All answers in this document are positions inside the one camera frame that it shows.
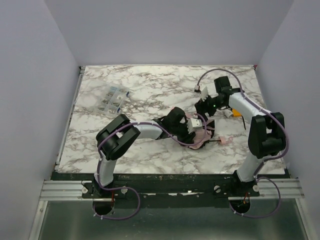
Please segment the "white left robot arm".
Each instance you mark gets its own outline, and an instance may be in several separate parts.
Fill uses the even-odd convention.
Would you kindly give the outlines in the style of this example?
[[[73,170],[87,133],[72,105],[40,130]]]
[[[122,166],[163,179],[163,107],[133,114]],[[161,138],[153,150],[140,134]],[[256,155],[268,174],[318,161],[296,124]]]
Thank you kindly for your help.
[[[138,139],[162,140],[171,138],[179,145],[198,150],[215,133],[215,121],[206,116],[186,114],[174,107],[170,112],[150,121],[130,121],[125,114],[118,115],[97,135],[99,162],[94,173],[94,187],[98,194],[114,189],[114,169],[121,158]]]

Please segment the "small white orange object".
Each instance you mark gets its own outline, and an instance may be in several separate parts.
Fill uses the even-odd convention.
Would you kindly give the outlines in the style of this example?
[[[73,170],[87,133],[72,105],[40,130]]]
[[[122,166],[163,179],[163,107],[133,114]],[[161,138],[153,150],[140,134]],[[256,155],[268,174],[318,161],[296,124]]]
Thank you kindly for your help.
[[[232,108],[226,108],[222,112],[227,118],[241,118],[242,117],[242,115],[237,110],[232,109]]]

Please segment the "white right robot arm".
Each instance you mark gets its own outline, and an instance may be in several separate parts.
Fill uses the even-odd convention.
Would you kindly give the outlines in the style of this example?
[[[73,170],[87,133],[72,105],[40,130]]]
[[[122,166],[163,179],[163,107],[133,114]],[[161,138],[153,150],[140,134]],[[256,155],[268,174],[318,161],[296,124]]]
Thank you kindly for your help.
[[[278,158],[279,152],[287,147],[285,120],[280,112],[270,112],[253,102],[243,88],[233,88],[227,76],[214,80],[217,95],[211,97],[207,88],[200,92],[200,100],[194,105],[202,117],[212,117],[218,109],[237,110],[250,123],[248,134],[249,152],[243,164],[234,171],[230,183],[233,195],[249,190],[256,184],[257,175],[264,164]]]

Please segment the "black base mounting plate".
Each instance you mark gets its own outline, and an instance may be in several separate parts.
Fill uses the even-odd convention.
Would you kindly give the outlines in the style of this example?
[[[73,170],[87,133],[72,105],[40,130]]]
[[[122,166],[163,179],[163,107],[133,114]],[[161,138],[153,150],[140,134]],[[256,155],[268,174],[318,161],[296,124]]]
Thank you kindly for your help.
[[[80,181],[82,197],[99,206],[108,202],[120,209],[227,208],[229,198],[249,200],[260,195],[257,183],[241,183],[233,174],[137,174],[115,173],[101,189],[91,173],[57,173],[54,181]]]

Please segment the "clear plastic organizer box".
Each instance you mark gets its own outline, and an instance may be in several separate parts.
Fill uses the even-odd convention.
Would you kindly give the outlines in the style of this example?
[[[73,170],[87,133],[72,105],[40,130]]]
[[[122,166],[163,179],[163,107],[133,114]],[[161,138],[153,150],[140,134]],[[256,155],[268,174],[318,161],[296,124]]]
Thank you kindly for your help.
[[[119,84],[107,84],[98,98],[96,109],[106,115],[116,116],[130,95],[129,88]]]

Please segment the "pink folding umbrella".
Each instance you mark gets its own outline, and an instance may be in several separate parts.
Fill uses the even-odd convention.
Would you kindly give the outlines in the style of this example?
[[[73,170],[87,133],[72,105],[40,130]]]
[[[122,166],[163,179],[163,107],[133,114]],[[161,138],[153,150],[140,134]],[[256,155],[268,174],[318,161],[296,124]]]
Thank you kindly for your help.
[[[219,145],[229,145],[233,142],[232,136],[215,135],[215,121],[207,120],[198,113],[191,114],[174,107],[171,112],[177,114],[179,121],[174,124],[171,135],[176,142],[192,150],[199,150],[207,143],[214,142]]]

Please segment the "aluminium frame rail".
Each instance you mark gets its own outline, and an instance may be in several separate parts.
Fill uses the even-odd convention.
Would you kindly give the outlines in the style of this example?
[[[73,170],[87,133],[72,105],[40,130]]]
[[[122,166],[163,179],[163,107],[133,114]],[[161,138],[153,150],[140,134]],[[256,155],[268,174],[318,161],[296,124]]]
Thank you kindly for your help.
[[[227,76],[233,88],[266,109],[252,66],[97,65],[87,66],[59,151],[60,174],[94,174],[100,160],[97,134],[118,115],[132,122],[166,116],[178,107],[197,114],[195,104],[207,87],[217,96],[214,80]],[[97,110],[99,96],[108,84],[129,88],[121,113],[110,116]],[[248,153],[250,122],[227,118],[219,108],[214,116],[214,137],[233,137],[220,145],[209,142],[193,150],[171,138],[137,139],[116,161],[114,174],[230,174]],[[283,170],[282,164],[264,164]],[[45,210],[41,229],[31,239],[43,240],[307,240],[309,234],[297,201],[303,197],[300,182],[284,174],[257,175],[259,196],[228,199],[228,207],[116,208],[111,201],[99,206],[84,199],[80,181],[45,181],[40,201]]]

